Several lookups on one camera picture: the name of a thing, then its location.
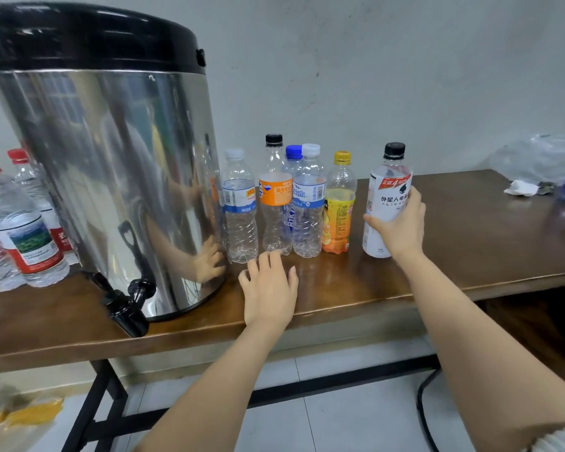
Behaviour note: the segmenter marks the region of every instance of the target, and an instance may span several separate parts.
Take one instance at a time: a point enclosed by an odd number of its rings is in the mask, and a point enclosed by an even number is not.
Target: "black cable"
[[[432,452],[439,452],[439,449],[435,445],[435,441],[433,441],[433,437],[431,436],[431,432],[429,431],[429,427],[427,426],[427,419],[425,419],[425,410],[423,410],[423,390],[434,380],[439,374],[442,372],[442,368],[437,368],[433,371],[427,379],[423,381],[420,385],[419,390],[416,392],[416,410],[419,412],[419,420],[421,422],[421,428],[423,430],[423,434],[425,435],[425,439],[427,440],[427,444],[429,444],[429,449]]]

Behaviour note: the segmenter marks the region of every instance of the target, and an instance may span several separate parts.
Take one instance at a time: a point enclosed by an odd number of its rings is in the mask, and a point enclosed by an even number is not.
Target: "yellow bottle cap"
[[[352,153],[349,151],[337,151],[335,152],[335,165],[351,165],[352,164]]]

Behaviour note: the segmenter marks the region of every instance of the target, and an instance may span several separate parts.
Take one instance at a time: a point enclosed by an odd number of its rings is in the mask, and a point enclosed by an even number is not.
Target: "red label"
[[[410,175],[404,176],[403,178],[383,178],[383,181],[381,181],[381,185],[379,186],[379,190],[394,189],[405,184],[409,179]]]
[[[73,250],[73,246],[69,242],[69,238],[65,234],[65,230],[62,228],[49,228],[49,231],[51,232],[52,239],[56,243],[56,247],[58,247],[61,252],[69,252],[70,250]]]
[[[40,271],[44,271],[62,260],[62,252],[57,252],[51,258],[44,261],[36,263],[35,265],[27,265],[25,260],[21,257],[21,254],[16,249],[6,249],[8,254],[13,258],[15,265],[19,268],[19,271],[23,274],[33,274]]]

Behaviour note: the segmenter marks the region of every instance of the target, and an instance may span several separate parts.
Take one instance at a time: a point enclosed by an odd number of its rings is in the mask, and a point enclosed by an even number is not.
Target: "sweater sleeve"
[[[565,452],[565,428],[538,439],[523,452]]]

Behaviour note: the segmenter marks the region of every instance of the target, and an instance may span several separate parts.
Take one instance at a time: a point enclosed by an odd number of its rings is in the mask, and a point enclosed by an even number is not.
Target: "hand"
[[[293,266],[287,279],[280,250],[263,252],[259,259],[259,268],[254,258],[239,275],[245,294],[245,323],[268,322],[282,333],[293,318],[299,278]]]
[[[210,236],[193,259],[193,270],[195,272],[193,280],[202,284],[224,274],[226,267],[216,266],[223,259],[224,255],[220,252],[216,238]]]
[[[425,204],[421,203],[421,194],[414,187],[410,189],[406,208],[395,219],[384,222],[364,214],[364,220],[381,235],[385,246],[396,261],[408,253],[422,254]]]

